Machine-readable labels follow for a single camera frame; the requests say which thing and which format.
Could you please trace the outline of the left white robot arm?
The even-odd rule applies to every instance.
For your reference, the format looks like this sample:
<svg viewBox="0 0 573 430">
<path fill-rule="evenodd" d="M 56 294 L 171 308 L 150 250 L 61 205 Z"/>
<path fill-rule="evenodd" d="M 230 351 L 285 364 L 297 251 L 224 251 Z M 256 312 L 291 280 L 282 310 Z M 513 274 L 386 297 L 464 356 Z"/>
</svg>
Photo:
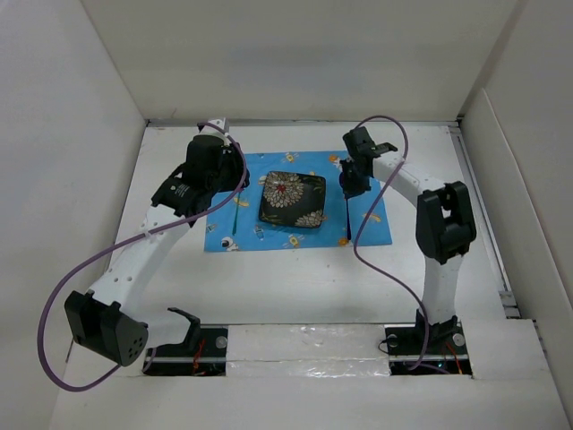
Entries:
<svg viewBox="0 0 573 430">
<path fill-rule="evenodd" d="M 199 347 L 200 319 L 177 307 L 146 314 L 141 298 L 169 251 L 210 208 L 213 197 L 247 184 L 244 158 L 224 134 L 195 135 L 184 163 L 153 194 L 140 239 L 125 246 L 86 293 L 74 291 L 66 298 L 74 341 L 119 366 L 167 345 L 180 355 L 192 354 Z"/>
</svg>

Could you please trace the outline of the dark floral square plate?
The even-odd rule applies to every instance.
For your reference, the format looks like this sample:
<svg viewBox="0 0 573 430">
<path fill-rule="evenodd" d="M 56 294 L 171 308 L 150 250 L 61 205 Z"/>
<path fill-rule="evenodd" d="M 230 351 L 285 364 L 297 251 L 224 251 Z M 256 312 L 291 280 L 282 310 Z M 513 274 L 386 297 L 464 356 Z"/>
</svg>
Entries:
<svg viewBox="0 0 573 430">
<path fill-rule="evenodd" d="M 319 228 L 326 191 L 323 176 L 270 171 L 263 183 L 259 220 L 286 228 Z"/>
</svg>

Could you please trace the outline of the purple iridescent spoon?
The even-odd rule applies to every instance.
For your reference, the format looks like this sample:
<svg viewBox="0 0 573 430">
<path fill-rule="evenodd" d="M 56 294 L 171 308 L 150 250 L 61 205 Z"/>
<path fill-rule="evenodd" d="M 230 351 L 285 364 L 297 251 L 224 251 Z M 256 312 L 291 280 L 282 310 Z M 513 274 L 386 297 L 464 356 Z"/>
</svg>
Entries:
<svg viewBox="0 0 573 430">
<path fill-rule="evenodd" d="M 345 207 L 346 207 L 346 240 L 350 242 L 352 240 L 352 229 L 351 229 L 351 220 L 350 220 L 350 213 L 349 213 L 349 204 L 348 204 L 348 197 L 346 194 L 346 189 L 344 187 L 344 174 L 340 173 L 339 175 L 339 185 L 343 192 Z"/>
</svg>

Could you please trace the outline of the iridescent fork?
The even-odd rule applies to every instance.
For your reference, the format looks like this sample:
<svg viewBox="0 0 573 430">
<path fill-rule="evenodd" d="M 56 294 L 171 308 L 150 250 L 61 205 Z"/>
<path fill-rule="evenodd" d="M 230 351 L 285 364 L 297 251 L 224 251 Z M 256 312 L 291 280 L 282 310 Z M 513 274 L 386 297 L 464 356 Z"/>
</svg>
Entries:
<svg viewBox="0 0 573 430">
<path fill-rule="evenodd" d="M 233 236 L 237 233 L 237 230 L 238 230 L 239 210 L 241 208 L 244 208 L 244 207 L 246 207 L 246 208 L 249 207 L 249 203 L 242 199 L 242 193 L 241 192 L 239 192 L 235 195 L 234 202 L 235 202 L 235 214 L 234 214 L 233 226 L 232 226 L 232 235 Z"/>
</svg>

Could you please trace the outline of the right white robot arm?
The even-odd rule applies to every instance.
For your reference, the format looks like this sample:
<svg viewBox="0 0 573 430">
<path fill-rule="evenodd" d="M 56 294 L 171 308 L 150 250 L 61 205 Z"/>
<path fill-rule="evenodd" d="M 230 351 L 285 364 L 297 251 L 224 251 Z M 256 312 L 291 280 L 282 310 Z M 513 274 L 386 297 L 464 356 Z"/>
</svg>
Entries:
<svg viewBox="0 0 573 430">
<path fill-rule="evenodd" d="M 455 295 L 464 255 L 476 239 L 475 217 L 466 185 L 431 176 L 390 143 L 376 144 L 365 127 L 343 136 L 348 158 L 341 162 L 344 196 L 371 190 L 370 181 L 389 185 L 415 210 L 415 240 L 424 255 L 421 304 L 416 312 L 415 345 L 426 353 L 442 347 L 456 328 Z"/>
</svg>

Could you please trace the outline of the blue space-print cloth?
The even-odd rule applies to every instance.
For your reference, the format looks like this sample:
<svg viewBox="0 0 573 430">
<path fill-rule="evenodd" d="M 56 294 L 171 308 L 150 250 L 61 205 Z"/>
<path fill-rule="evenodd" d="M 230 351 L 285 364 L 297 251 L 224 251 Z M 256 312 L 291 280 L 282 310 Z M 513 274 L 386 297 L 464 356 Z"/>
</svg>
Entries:
<svg viewBox="0 0 573 430">
<path fill-rule="evenodd" d="M 207 217 L 204 249 L 208 253 L 231 251 L 270 251 L 279 249 L 346 247 L 346 207 L 338 179 L 340 161 L 347 154 L 335 151 L 267 152 L 246 155 L 250 184 L 242 199 L 249 207 L 239 210 L 238 230 L 232 235 L 234 198 Z M 259 220 L 263 183 L 270 171 L 323 176 L 327 191 L 322 224 L 319 228 L 286 228 Z M 383 202 L 374 201 L 381 184 L 370 182 L 371 190 L 348 199 L 352 238 L 360 245 L 389 245 L 392 242 Z"/>
</svg>

